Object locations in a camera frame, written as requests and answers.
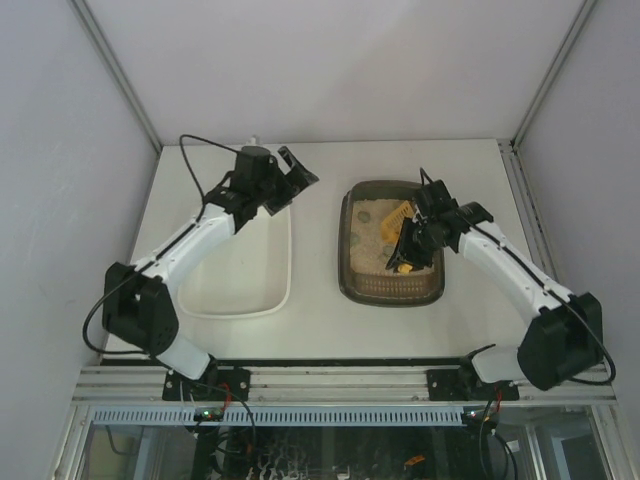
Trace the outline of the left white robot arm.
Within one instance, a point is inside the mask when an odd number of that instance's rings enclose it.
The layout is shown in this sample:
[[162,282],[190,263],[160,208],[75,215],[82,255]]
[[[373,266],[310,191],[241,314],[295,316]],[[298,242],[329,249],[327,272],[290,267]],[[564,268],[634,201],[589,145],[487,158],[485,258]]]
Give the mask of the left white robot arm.
[[259,210],[278,214],[318,180],[286,146],[276,152],[257,145],[237,150],[233,169],[202,194],[200,210],[181,230],[133,264],[109,267],[98,302],[103,328],[132,345],[134,353],[187,379],[203,378],[214,358],[180,331],[173,303],[180,285]]

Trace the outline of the dark brown litter box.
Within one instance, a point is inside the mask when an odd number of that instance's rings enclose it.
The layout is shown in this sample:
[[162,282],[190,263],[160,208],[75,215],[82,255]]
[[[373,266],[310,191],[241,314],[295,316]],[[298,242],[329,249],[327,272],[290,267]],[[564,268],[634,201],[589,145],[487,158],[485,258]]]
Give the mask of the dark brown litter box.
[[[414,209],[414,192],[420,185],[398,180],[372,180],[354,185],[344,196],[341,206],[338,240],[338,279],[341,292],[350,300],[378,307],[426,306],[444,293],[444,255],[433,256],[433,266],[399,274],[386,270],[380,224],[402,202]],[[369,223],[357,219],[367,211]],[[351,247],[350,234],[360,236]]]

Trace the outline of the yellow litter scoop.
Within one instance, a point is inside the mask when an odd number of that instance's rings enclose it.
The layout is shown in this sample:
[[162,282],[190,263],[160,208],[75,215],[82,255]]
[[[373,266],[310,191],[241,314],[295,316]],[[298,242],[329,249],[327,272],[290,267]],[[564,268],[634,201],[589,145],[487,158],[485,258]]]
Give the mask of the yellow litter scoop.
[[[395,247],[403,220],[405,218],[411,219],[413,216],[414,209],[412,204],[409,201],[404,201],[384,218],[380,224],[380,235],[385,245],[393,245]],[[409,274],[414,270],[414,267],[408,264],[401,264],[397,269],[386,270],[392,270],[399,274]]]

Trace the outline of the white plastic tub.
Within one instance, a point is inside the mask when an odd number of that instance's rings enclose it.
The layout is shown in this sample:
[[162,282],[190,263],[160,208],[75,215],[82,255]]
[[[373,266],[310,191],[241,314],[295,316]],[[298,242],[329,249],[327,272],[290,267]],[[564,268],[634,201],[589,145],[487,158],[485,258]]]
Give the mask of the white plastic tub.
[[291,209],[271,216],[261,208],[190,273],[178,290],[178,304],[206,320],[274,313],[289,298],[291,270]]

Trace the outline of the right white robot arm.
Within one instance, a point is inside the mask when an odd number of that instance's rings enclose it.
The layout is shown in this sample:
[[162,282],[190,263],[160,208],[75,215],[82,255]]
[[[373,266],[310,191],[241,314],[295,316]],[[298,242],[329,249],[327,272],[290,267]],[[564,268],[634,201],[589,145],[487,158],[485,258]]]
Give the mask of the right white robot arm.
[[526,325],[516,346],[490,345],[469,356],[471,376],[483,384],[525,380],[542,391],[565,381],[588,384],[583,372],[604,362],[616,377],[603,342],[602,306],[591,293],[577,295],[545,274],[507,239],[479,203],[461,205],[441,180],[425,178],[402,221],[389,270],[429,267],[451,249],[479,268],[510,300]]

